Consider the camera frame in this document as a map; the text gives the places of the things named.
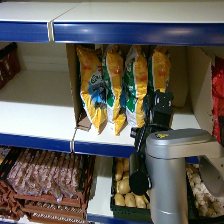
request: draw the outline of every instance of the plastic packaging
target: plastic packaging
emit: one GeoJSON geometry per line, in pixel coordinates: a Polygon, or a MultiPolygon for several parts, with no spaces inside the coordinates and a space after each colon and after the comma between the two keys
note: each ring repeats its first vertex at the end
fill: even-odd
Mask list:
{"type": "Polygon", "coordinates": [[[57,168],[57,165],[58,165],[58,157],[56,156],[54,158],[54,162],[52,164],[52,167],[51,167],[51,170],[50,170],[50,173],[47,177],[47,180],[46,180],[46,188],[44,189],[44,193],[47,194],[47,192],[51,189],[51,186],[54,182],[54,175],[55,175],[55,171],[56,171],[56,168],[57,168]]]}
{"type": "Polygon", "coordinates": [[[102,62],[99,59],[101,50],[91,50],[77,45],[76,51],[80,62],[80,96],[83,108],[99,134],[100,125],[107,119],[102,62]]]}
{"type": "Polygon", "coordinates": [[[123,64],[123,58],[118,45],[108,45],[103,56],[103,79],[107,87],[107,118],[112,124],[112,130],[115,135],[119,135],[126,120],[125,99],[122,92],[123,64]]]}
{"type": "Polygon", "coordinates": [[[63,194],[61,193],[61,189],[59,187],[59,174],[61,172],[61,167],[64,163],[65,153],[61,153],[61,156],[58,161],[58,166],[55,170],[54,181],[51,184],[51,188],[49,189],[49,193],[54,196],[57,202],[60,202],[63,198],[63,194]]]}
{"type": "Polygon", "coordinates": [[[33,196],[39,196],[42,194],[42,189],[41,189],[40,185],[38,184],[38,171],[46,157],[46,154],[47,154],[47,151],[42,151],[41,156],[40,156],[36,166],[34,167],[33,173],[30,177],[30,181],[28,182],[29,186],[30,186],[29,192],[33,196]]]}
{"type": "Polygon", "coordinates": [[[145,116],[143,99],[147,93],[148,68],[145,55],[139,45],[131,46],[128,52],[124,82],[128,124],[133,128],[141,128],[145,116]]]}
{"type": "Polygon", "coordinates": [[[149,93],[159,89],[165,92],[169,83],[171,63],[169,52],[166,47],[158,46],[149,59],[149,93]]]}
{"type": "Polygon", "coordinates": [[[48,159],[48,162],[43,170],[43,172],[41,173],[40,175],[40,186],[42,188],[42,190],[44,191],[44,189],[46,189],[46,185],[47,185],[47,177],[49,175],[49,172],[51,170],[51,165],[54,161],[54,158],[55,158],[55,153],[52,152],[51,155],[50,155],[50,158],[48,159]]]}
{"type": "Polygon", "coordinates": [[[12,186],[17,193],[19,193],[19,191],[20,191],[20,186],[22,184],[23,177],[26,173],[26,170],[27,170],[30,160],[31,160],[31,153],[28,153],[28,155],[26,156],[24,162],[22,163],[22,165],[13,181],[12,186]]]}
{"type": "Polygon", "coordinates": [[[220,70],[212,66],[212,99],[213,99],[213,136],[221,143],[219,117],[224,116],[224,74],[220,70]]]}
{"type": "Polygon", "coordinates": [[[75,163],[75,156],[74,154],[71,154],[68,171],[65,178],[65,188],[64,188],[64,195],[67,198],[71,198],[73,196],[71,188],[69,186],[71,185],[74,163],[75,163]]]}
{"type": "Polygon", "coordinates": [[[26,188],[25,194],[26,195],[32,195],[33,194],[32,188],[30,188],[30,182],[32,182],[32,173],[33,173],[33,170],[34,170],[35,165],[37,164],[39,158],[40,158],[40,152],[37,151],[37,153],[35,155],[35,158],[33,160],[33,163],[29,167],[29,169],[27,170],[26,176],[24,178],[24,180],[25,180],[25,188],[26,188]]]}
{"type": "Polygon", "coordinates": [[[12,186],[13,184],[13,180],[16,177],[20,166],[22,165],[22,162],[25,160],[26,155],[28,154],[28,149],[23,153],[21,152],[18,159],[16,160],[14,166],[12,167],[12,169],[10,170],[8,176],[7,176],[7,181],[8,183],[12,186]]]}
{"type": "Polygon", "coordinates": [[[65,186],[66,186],[66,175],[68,172],[68,166],[70,161],[70,154],[66,154],[65,161],[63,166],[61,167],[60,174],[59,174],[59,187],[61,189],[62,194],[66,194],[65,186]]]}

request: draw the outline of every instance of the gray cylindrical device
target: gray cylindrical device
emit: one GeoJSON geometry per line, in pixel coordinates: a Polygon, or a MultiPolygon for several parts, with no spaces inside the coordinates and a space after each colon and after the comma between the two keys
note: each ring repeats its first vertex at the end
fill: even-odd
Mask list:
{"type": "Polygon", "coordinates": [[[146,156],[152,180],[150,209],[155,224],[187,224],[185,159],[157,159],[146,156]]]}
{"type": "Polygon", "coordinates": [[[184,157],[196,152],[200,155],[203,143],[210,139],[208,132],[198,129],[171,130],[148,136],[145,155],[152,181],[150,209],[153,223],[188,224],[184,157]]]}

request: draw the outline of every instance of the black crate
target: black crate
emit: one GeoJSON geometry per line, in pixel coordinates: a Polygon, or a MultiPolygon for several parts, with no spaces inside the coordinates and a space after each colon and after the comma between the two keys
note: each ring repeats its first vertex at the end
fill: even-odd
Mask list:
{"type": "MultiPolygon", "coordinates": [[[[111,211],[113,211],[114,218],[152,223],[150,209],[130,208],[115,205],[114,201],[114,195],[116,194],[115,179],[114,179],[115,166],[116,166],[116,160],[115,158],[113,158],[110,209],[111,211]]],[[[194,204],[194,196],[188,178],[186,180],[187,180],[187,198],[188,198],[188,219],[198,219],[198,211],[194,204]]]]}

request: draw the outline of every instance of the red packaging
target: red packaging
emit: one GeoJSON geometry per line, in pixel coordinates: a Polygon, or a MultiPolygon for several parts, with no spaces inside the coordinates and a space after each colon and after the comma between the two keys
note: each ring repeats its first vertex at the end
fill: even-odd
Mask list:
{"type": "Polygon", "coordinates": [[[212,66],[212,99],[214,126],[213,136],[221,143],[219,116],[224,116],[224,75],[223,70],[212,66]]]}
{"type": "Polygon", "coordinates": [[[215,57],[215,67],[221,70],[224,70],[224,59],[215,57]]]}

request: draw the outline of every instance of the snack bag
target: snack bag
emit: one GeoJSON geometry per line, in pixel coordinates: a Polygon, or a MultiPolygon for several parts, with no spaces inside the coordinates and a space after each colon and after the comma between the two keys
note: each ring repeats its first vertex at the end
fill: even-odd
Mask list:
{"type": "Polygon", "coordinates": [[[168,57],[167,48],[164,46],[157,47],[152,57],[149,59],[149,93],[159,89],[165,92],[169,82],[171,63],[168,57]]]}
{"type": "Polygon", "coordinates": [[[116,136],[119,135],[126,120],[125,105],[122,102],[120,103],[123,63],[118,45],[108,45],[103,56],[103,79],[106,85],[107,118],[112,124],[112,129],[116,136]]]}
{"type": "Polygon", "coordinates": [[[125,62],[126,115],[128,124],[141,128],[144,124],[143,99],[147,93],[148,69],[139,45],[133,45],[125,62]]]}
{"type": "Polygon", "coordinates": [[[80,62],[80,96],[83,108],[99,134],[100,125],[107,119],[102,63],[98,58],[101,50],[91,50],[77,45],[76,51],[80,62]]]}

